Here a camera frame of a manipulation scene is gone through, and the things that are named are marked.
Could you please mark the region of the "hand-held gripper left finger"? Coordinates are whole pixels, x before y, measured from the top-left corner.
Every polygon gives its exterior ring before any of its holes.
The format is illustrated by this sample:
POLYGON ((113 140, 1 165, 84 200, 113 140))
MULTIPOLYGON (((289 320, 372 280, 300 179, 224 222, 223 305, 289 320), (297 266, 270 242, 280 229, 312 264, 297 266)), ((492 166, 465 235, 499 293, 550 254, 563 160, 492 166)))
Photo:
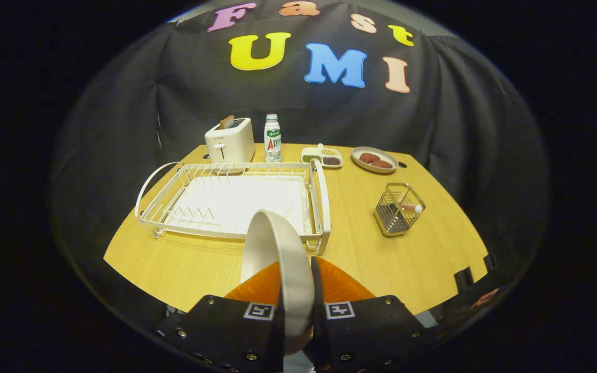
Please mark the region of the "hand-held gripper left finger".
POLYGON ((268 265, 227 297, 204 295, 156 327, 169 346, 213 372, 282 372, 285 310, 279 264, 268 265))

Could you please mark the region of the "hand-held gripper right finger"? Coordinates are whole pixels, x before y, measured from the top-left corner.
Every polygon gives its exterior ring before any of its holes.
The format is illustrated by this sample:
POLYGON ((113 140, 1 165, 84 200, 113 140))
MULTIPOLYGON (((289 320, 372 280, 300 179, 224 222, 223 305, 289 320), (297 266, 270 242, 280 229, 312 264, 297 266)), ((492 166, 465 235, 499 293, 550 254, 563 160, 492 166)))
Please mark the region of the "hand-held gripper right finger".
POLYGON ((314 327, 306 355, 317 372, 407 372, 428 352, 436 328, 419 321, 394 295, 327 302, 325 260, 311 259, 314 327))

